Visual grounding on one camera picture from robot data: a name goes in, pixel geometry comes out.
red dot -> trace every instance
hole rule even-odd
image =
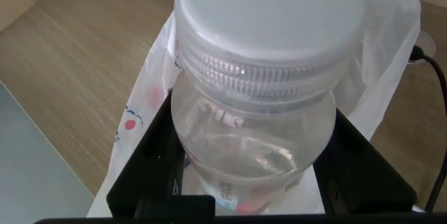
[[[159,87],[152,87],[149,89],[148,99],[151,106],[160,106],[163,102],[163,89]]]
[[[132,130],[136,124],[137,123],[135,122],[135,120],[131,119],[131,120],[126,121],[126,123],[124,124],[124,127],[126,128],[126,130]]]

white lid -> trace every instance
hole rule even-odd
[[[194,77],[236,96],[308,98],[331,89],[344,72],[343,60],[362,38],[366,6],[366,0],[175,0],[179,50]]]

label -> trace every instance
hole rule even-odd
[[[239,195],[237,194],[234,185],[225,181],[213,181],[212,183],[207,183],[201,178],[200,180],[207,194],[214,197],[217,204],[236,211]]]

white plastic lid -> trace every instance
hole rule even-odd
[[[366,0],[175,0],[189,75],[235,97],[302,100],[331,90],[362,38]]]

gray floor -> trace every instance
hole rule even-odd
[[[85,217],[93,197],[0,83],[0,223]]]

